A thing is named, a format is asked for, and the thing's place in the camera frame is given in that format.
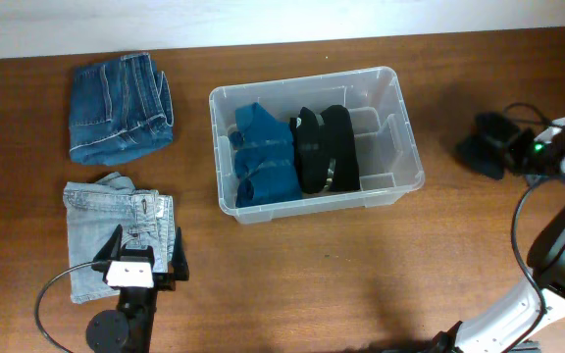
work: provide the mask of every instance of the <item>white backdrop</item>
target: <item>white backdrop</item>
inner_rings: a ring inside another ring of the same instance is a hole
[[[0,0],[0,58],[565,25],[565,0]]]

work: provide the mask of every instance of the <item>clear plastic container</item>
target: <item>clear plastic container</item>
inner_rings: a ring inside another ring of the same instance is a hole
[[[302,200],[236,208],[239,180],[234,110],[258,102],[288,122],[302,107],[320,113],[333,104],[350,112],[361,190],[303,195]],[[387,67],[215,88],[209,97],[220,208],[242,224],[350,207],[390,205],[425,180],[396,72]]]

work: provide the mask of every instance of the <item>black cloth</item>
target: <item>black cloth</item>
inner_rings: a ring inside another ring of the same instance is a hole
[[[289,122],[300,188],[309,194],[359,190],[359,165],[350,113],[343,106],[333,105],[320,116],[303,107],[298,118]]]

